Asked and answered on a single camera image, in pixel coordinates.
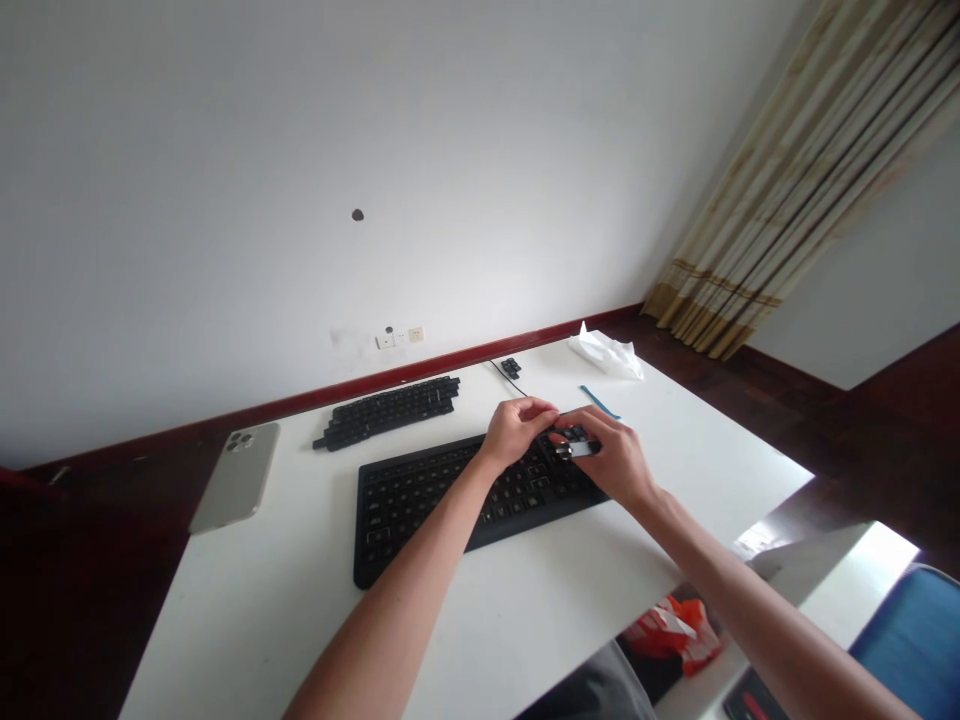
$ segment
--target forearm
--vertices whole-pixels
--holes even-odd
[[[629,508],[723,620],[792,718],[916,717],[669,493]]]
[[[287,720],[403,714],[457,563],[502,469],[483,455],[470,462],[334,636]]]

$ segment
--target hand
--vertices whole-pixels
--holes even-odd
[[[553,425],[560,411],[540,398],[505,400],[497,405],[478,456],[491,459],[500,468],[519,460],[540,433]]]
[[[574,458],[583,470],[607,495],[629,512],[642,512],[654,498],[657,485],[643,456],[640,439],[633,428],[614,420],[593,405],[561,415],[558,428],[582,425],[591,440],[599,440],[603,449],[592,457]],[[550,435],[555,442],[565,442],[559,435]]]

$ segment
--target person's right hand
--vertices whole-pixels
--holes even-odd
[[[582,425],[591,440],[599,440],[603,445],[596,455],[574,458],[573,462],[607,495],[631,513],[642,512],[653,501],[657,486],[633,428],[593,405],[561,415],[555,425],[558,428]],[[564,442],[559,435],[551,435],[550,439]]]

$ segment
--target plastic bag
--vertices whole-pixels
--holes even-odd
[[[696,674],[720,652],[720,640],[699,600],[678,603],[672,595],[648,610],[624,631],[627,644],[638,655],[683,658],[683,674]]]
[[[587,332],[580,323],[580,334],[567,340],[570,349],[586,358],[607,375],[625,380],[643,380],[640,358],[633,352],[633,343],[618,343],[599,330]]]

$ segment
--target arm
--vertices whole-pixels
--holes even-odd
[[[574,424],[603,444],[575,462],[670,555],[790,717],[917,717],[654,483],[631,428],[594,407],[558,422]]]
[[[480,452],[330,641],[286,720],[403,714],[487,492],[557,417],[536,398],[500,403]]]

